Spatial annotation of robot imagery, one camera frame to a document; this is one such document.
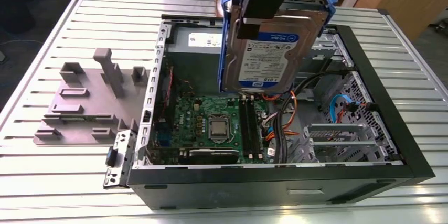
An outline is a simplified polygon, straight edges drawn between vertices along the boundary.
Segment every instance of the gray plastic part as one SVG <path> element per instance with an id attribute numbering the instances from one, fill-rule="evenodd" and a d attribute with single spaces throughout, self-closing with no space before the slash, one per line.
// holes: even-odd
<path id="1" fill-rule="evenodd" d="M 117 64 L 110 61 L 112 51 L 109 48 L 97 48 L 93 54 L 93 60 L 101 64 L 104 75 L 110 85 L 114 97 L 122 97 L 124 91 L 121 87 L 122 75 Z"/>
<path id="2" fill-rule="evenodd" d="M 58 95 L 61 97 L 88 97 L 89 91 L 86 90 L 86 88 L 68 88 L 61 89 Z"/>
<path id="3" fill-rule="evenodd" d="M 124 120 L 120 119 L 117 129 L 118 129 L 118 131 L 132 130 L 133 132 L 137 132 L 138 131 L 138 125 L 137 125 L 136 120 L 134 119 L 130 120 L 130 127 L 128 127 Z"/>
<path id="4" fill-rule="evenodd" d="M 133 85 L 144 87 L 148 85 L 148 73 L 145 67 L 133 67 L 130 76 Z"/>
<path id="5" fill-rule="evenodd" d="M 116 137 L 110 128 L 93 128 L 92 136 L 96 140 L 110 139 Z"/>
<path id="6" fill-rule="evenodd" d="M 78 82 L 77 75 L 82 74 L 84 70 L 77 62 L 65 62 L 58 73 L 64 81 L 72 83 Z"/>
<path id="7" fill-rule="evenodd" d="M 53 108 L 50 109 L 50 112 L 53 113 L 82 113 L 84 108 L 80 104 L 54 104 Z"/>
<path id="8" fill-rule="evenodd" d="M 61 133 L 54 128 L 38 129 L 34 136 L 40 140 L 58 140 Z"/>
<path id="9" fill-rule="evenodd" d="M 41 130 L 34 134 L 36 144 L 108 144 L 114 140 L 118 126 L 137 132 L 136 122 L 141 117 L 146 87 L 133 84 L 132 70 L 121 70 L 120 86 L 124 96 L 116 98 L 109 85 L 102 81 L 101 73 L 101 69 L 84 69 L 76 74 L 77 82 L 61 81 L 48 114 L 42 118 Z M 66 90 L 78 92 L 80 95 L 64 95 Z M 88 91 L 86 95 L 81 95 L 84 90 Z M 54 106 L 57 110 L 62 108 L 65 111 L 60 110 L 54 113 L 52 111 Z M 76 110 L 77 106 L 82 108 L 81 112 Z M 110 132 L 101 136 L 92 135 L 92 129 L 96 128 L 110 129 Z"/>

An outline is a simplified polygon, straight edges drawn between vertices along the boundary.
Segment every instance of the sticker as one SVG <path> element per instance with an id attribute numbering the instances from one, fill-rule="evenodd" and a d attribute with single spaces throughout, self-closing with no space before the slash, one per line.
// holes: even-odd
<path id="1" fill-rule="evenodd" d="M 221 47 L 222 34 L 190 33 L 188 35 L 189 47 Z"/>
<path id="2" fill-rule="evenodd" d="M 257 40 L 248 40 L 240 69 L 238 82 L 245 87 L 270 87 L 284 74 L 286 52 L 296 46 L 297 34 L 258 33 Z"/>
<path id="3" fill-rule="evenodd" d="M 273 148 L 268 148 L 268 156 L 274 156 L 274 149 Z"/>

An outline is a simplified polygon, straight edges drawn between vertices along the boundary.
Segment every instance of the cpu socket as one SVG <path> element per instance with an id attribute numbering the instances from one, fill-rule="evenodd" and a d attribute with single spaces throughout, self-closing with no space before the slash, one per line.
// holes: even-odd
<path id="1" fill-rule="evenodd" d="M 208 117 L 208 139 L 216 144 L 229 139 L 229 118 L 225 115 Z"/>

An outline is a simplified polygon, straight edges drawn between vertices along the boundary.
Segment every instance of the metal workbench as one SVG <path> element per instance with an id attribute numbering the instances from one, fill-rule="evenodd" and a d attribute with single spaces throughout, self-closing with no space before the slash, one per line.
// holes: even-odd
<path id="1" fill-rule="evenodd" d="M 106 146 L 37 147 L 33 134 L 64 62 L 100 68 L 96 47 L 121 69 L 152 69 L 162 13 L 214 15 L 213 0 L 72 0 L 0 114 L 0 220 L 149 223 L 446 223 L 448 93 L 394 22 L 376 10 L 338 8 L 370 59 L 436 178 L 356 204 L 150 211 L 130 190 L 102 190 Z"/>

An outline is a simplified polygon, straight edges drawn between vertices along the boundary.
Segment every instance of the metal bracket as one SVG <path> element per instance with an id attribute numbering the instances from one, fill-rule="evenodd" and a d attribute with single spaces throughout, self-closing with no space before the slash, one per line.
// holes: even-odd
<path id="1" fill-rule="evenodd" d="M 104 189 L 129 188 L 126 181 L 136 139 L 136 133 L 132 130 L 120 131 L 116 136 L 105 159 L 108 168 L 102 184 Z"/>

